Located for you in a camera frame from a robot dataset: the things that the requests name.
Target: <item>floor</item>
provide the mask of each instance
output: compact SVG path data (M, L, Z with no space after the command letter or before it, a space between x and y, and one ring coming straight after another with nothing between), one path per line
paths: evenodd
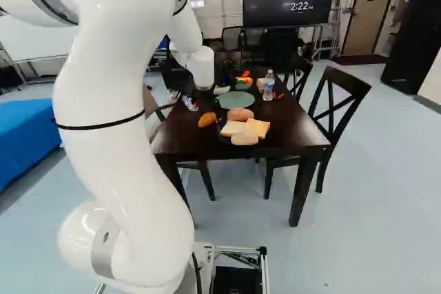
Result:
M305 108L328 64L314 66L301 100ZM439 293L441 116L379 84L382 68L345 67L373 89L340 140L323 194L311 190L297 228L287 224L296 167L276 170L265 201L264 164L211 162L216 202L209 201L197 171L183 173L197 239L268 246L273 294ZM165 103L161 79L151 75L146 81ZM0 96L0 103L49 95L50 85L41 85ZM57 252L59 225L86 199L90 195L62 151L3 194L2 293L92 293L95 281Z

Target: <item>chair leg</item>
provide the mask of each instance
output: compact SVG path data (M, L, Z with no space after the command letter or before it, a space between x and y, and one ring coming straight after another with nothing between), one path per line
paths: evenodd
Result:
M214 194L214 188L212 183L212 178L209 175L207 162L198 162L199 171L201 172L202 179L205 185L205 188L207 189L209 199L211 201L216 201L216 195Z
M267 175L265 177L265 195L264 199L269 199L269 192L271 191L271 185L273 183L273 173L274 173L274 167L271 164L271 162L268 162L267 160Z
M325 180L326 168L328 168L329 160L331 160L331 153L326 153L320 162L317 174L316 193L322 193L323 181Z

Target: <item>dark wooden table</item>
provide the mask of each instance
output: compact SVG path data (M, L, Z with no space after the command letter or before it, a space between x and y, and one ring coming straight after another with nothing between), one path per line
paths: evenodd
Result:
M323 150L330 146L330 143L278 77L276 77L274 90L277 95L284 93L285 96L279 101L266 102L262 100L258 92L256 79L264 77L267 68L248 67L246 69L251 70L251 77L254 79L253 87L248 92L256 97L256 102L250 109L254 112L256 119L271 122L271 128L265 140L251 147L226 144L219 138L216 125L205 129L198 128L201 114L213 110L219 114L219 109L202 104L199 111L191 112L179 101L173 107L167 120L161 124L152 143L152 150L163 171L187 205L187 196L176 162L300 156L296 188L289 215L289 224L296 227L317 163ZM218 79L219 73L216 71L216 80Z

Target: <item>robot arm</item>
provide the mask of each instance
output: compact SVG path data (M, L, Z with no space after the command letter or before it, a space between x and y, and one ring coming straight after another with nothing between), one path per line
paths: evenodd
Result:
M54 86L54 113L68 158L96 198L64 222L61 253L124 291L171 294L189 263L194 225L145 135L143 75L168 33L206 90L214 81L213 52L202 46L194 13L182 0L59 1L80 22ZM62 12L51 3L0 0L23 21L60 25L42 10Z

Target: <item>water bottle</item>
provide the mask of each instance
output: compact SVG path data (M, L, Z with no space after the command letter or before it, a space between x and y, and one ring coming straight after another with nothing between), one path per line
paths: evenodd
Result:
M197 112L199 110L198 104L193 103L193 99L189 96L182 96L182 102L187 106L188 110Z
M264 101L272 101L273 100L273 89L274 89L275 82L276 82L276 80L274 78L273 70L269 69L267 75L265 76L265 90L263 91L263 100Z

